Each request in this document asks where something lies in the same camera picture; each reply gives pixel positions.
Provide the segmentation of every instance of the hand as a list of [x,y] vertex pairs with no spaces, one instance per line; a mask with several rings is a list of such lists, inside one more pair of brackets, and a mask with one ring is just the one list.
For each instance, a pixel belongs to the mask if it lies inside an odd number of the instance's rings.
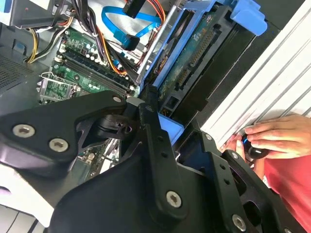
[[270,150],[269,159],[311,155],[311,119],[292,115],[245,128],[253,147]]
[[[234,150],[238,153],[242,159],[245,161],[245,152],[244,146],[242,144],[242,136],[241,135],[232,135],[226,144],[224,144],[220,151],[224,152],[225,150]],[[259,176],[262,180],[264,176],[264,159],[258,159],[254,163],[254,172]]]

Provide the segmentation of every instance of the ventilation grille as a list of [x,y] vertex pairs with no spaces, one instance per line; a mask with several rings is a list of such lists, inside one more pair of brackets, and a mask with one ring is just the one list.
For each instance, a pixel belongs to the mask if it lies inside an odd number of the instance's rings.
[[0,89],[4,88],[33,71],[0,55]]

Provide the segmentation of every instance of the person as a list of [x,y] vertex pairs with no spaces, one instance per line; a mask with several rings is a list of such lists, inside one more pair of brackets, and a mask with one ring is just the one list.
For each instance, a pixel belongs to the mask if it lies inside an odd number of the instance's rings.
[[[270,152],[255,161],[254,171],[280,195],[285,206],[311,233],[311,119],[292,115],[245,128],[253,147]],[[242,136],[233,135],[221,150],[235,150],[244,160]]]

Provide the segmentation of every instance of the black knob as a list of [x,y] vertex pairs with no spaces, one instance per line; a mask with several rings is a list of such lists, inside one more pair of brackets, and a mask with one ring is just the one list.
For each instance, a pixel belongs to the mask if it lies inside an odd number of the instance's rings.
[[247,135],[244,135],[242,138],[244,145],[244,151],[248,153],[249,157],[252,159],[262,159],[266,157],[269,153],[267,149],[259,149],[252,146],[251,142],[247,140]]

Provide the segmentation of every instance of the screw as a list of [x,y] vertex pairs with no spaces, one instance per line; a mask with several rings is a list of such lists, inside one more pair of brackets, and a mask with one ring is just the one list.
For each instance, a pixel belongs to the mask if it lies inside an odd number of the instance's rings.
[[238,159],[238,158],[239,158],[239,156],[238,156],[235,152],[231,152],[231,155],[232,155],[232,157],[235,158],[235,159]]
[[54,138],[49,142],[49,146],[53,151],[64,152],[68,149],[69,144],[62,138]]
[[118,103],[121,103],[121,102],[122,102],[122,100],[121,100],[120,98],[118,98],[118,97],[114,97],[113,100],[114,100],[115,102],[118,102]]
[[232,221],[233,221],[234,225],[241,232],[245,232],[246,231],[246,224],[245,224],[244,220],[239,215],[233,215],[232,216]]
[[166,200],[174,208],[179,208],[181,206],[181,198],[174,191],[168,191],[166,193]]
[[16,125],[13,128],[13,134],[17,137],[27,138],[35,134],[35,129],[30,125]]
[[154,112],[154,110],[149,105],[146,106],[146,109],[152,113]]
[[213,138],[212,138],[209,134],[205,134],[205,137],[206,137],[209,141],[213,140]]

